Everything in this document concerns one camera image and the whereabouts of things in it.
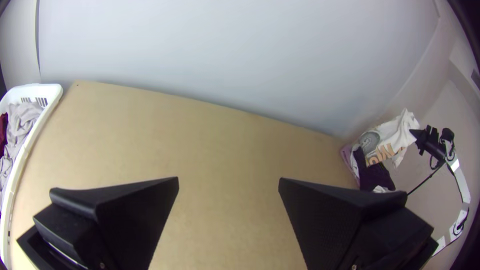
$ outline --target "purple cloth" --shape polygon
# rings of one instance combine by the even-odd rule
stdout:
[[[360,179],[358,176],[355,174],[354,170],[352,169],[351,162],[350,162],[350,156],[352,154],[352,146],[350,144],[345,145],[342,149],[340,149],[340,156],[343,159],[343,162],[345,162],[346,166],[350,170],[351,174],[353,177],[355,177],[356,184],[360,187]]]

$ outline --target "white wall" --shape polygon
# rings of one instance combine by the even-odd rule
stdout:
[[[476,100],[476,110],[480,101]],[[455,133],[456,154],[465,175],[471,195],[470,216],[460,238],[433,257],[425,270],[450,269],[465,238],[472,226],[480,198],[480,115],[474,113],[465,97],[456,86],[448,81],[440,94],[434,99],[425,117],[420,120],[422,126],[431,125],[442,132],[450,128]],[[397,170],[389,167],[390,175],[397,189],[411,191],[432,170],[429,167],[429,154],[420,156],[415,145],[408,148],[405,158]],[[462,199],[455,179],[443,167],[427,183],[408,197],[406,207],[419,215],[434,227],[432,237],[436,240],[457,219]]]
[[[42,81],[193,97],[346,137],[436,28],[432,0],[42,0]]]
[[[7,89],[39,83],[37,0],[10,0],[0,17],[0,63]]]

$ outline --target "crumpled fabric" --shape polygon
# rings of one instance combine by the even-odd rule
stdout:
[[[42,111],[43,108],[36,102],[9,104],[7,107],[7,144],[3,149],[3,156],[0,158],[0,207],[4,197],[4,187],[9,179],[15,159]]]

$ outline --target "black cable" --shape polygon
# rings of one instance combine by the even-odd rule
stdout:
[[[412,194],[414,191],[416,191],[416,190],[417,190],[421,185],[423,185],[428,179],[432,178],[432,176],[434,176],[434,174],[435,174],[436,172],[438,172],[442,166],[443,166],[443,164],[440,165],[440,166],[438,166],[438,164],[437,164],[437,168],[436,168],[427,178],[425,178],[425,180],[423,180],[423,181],[422,181],[420,184],[418,184],[414,189],[412,189],[412,190],[407,194],[407,196],[409,196],[409,195]]]

